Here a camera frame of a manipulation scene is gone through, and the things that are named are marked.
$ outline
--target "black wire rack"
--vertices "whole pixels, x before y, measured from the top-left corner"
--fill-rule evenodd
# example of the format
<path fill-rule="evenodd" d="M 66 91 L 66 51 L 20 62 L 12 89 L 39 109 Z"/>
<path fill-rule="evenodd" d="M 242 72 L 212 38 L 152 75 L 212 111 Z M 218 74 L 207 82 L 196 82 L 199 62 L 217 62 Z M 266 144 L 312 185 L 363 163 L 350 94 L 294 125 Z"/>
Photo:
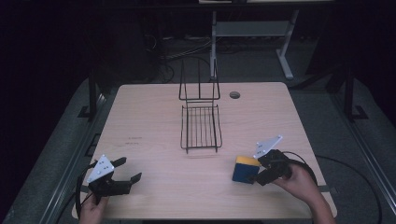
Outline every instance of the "black wire rack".
<path fill-rule="evenodd" d="M 218 152 L 222 145 L 219 121 L 219 79 L 210 78 L 210 84 L 202 85 L 198 61 L 197 82 L 187 84 L 184 62 L 181 63 L 178 99 L 185 101 L 181 112 L 180 146 L 189 153 L 190 149 L 212 148 Z"/>

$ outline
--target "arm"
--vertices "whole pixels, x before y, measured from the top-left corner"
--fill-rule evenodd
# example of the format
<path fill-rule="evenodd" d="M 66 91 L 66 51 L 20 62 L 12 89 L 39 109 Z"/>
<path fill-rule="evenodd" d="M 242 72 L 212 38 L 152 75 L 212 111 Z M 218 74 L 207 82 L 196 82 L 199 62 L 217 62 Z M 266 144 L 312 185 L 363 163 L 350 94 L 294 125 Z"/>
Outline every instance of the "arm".
<path fill-rule="evenodd" d="M 289 179 L 277 179 L 273 183 L 294 197 L 308 204 L 316 224 L 334 224 L 332 210 L 319 192 L 309 173 L 301 166 L 290 164 L 292 175 Z"/>
<path fill-rule="evenodd" d="M 88 196 L 86 201 L 82 204 L 79 223 L 99 224 L 103 219 L 103 213 L 105 212 L 107 202 L 108 197 L 102 197 L 99 204 L 96 205 L 95 195 L 92 194 Z"/>

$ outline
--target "table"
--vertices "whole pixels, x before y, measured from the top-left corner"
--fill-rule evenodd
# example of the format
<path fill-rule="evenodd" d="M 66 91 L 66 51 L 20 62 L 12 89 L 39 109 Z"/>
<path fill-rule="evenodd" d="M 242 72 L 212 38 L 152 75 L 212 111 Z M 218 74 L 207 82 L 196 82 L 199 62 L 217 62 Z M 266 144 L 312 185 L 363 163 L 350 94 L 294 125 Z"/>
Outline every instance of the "table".
<path fill-rule="evenodd" d="M 211 88 L 209 83 L 201 85 Z M 217 153 L 196 149 L 187 154 L 180 147 L 185 102 L 178 100 L 179 86 L 120 87 L 93 159 L 103 154 L 113 161 L 127 157 L 116 168 L 114 180 L 143 174 L 129 195 L 110 198 L 105 218 L 311 218 L 305 203 L 276 185 L 232 181 L 236 156 L 252 156 L 256 142 L 282 134 L 277 148 L 302 156 L 318 184 L 326 185 L 286 85 L 220 83 L 219 89 L 222 146 Z M 238 91 L 240 98 L 232 99 L 231 91 Z M 330 192 L 323 195 L 336 216 Z"/>

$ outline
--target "wooden tabletop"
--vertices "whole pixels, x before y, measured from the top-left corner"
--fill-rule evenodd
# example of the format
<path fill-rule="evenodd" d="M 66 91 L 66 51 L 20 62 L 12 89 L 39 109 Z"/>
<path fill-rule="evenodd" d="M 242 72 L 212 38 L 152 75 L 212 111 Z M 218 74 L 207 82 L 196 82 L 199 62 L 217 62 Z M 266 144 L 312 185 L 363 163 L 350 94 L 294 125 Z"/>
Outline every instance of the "wooden tabletop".
<path fill-rule="evenodd" d="M 220 83 L 219 88 L 221 98 L 215 104 L 219 105 L 222 147 L 217 153 L 196 149 L 187 154 L 180 147 L 186 103 L 178 100 L 179 86 L 120 87 L 92 159 L 103 154 L 112 161 L 127 157 L 116 168 L 114 180 L 143 174 L 129 195 L 110 198 L 106 218 L 311 218 L 305 203 L 276 185 L 232 181 L 237 156 L 252 157 L 258 141 L 281 134 L 277 149 L 299 154 L 314 170 L 318 184 L 326 185 L 287 87 L 283 83 Z M 240 98 L 232 99 L 231 91 L 238 91 Z M 323 195 L 336 216 L 330 193 Z"/>

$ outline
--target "sponge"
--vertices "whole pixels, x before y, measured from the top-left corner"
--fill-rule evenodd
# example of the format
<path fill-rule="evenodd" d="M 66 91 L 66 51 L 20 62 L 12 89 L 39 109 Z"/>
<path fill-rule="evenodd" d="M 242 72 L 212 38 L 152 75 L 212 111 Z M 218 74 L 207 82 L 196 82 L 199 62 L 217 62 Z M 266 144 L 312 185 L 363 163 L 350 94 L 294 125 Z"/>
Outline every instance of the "sponge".
<path fill-rule="evenodd" d="M 237 156 L 233 169 L 233 181 L 254 184 L 254 177 L 259 173 L 260 162 L 254 158 Z"/>

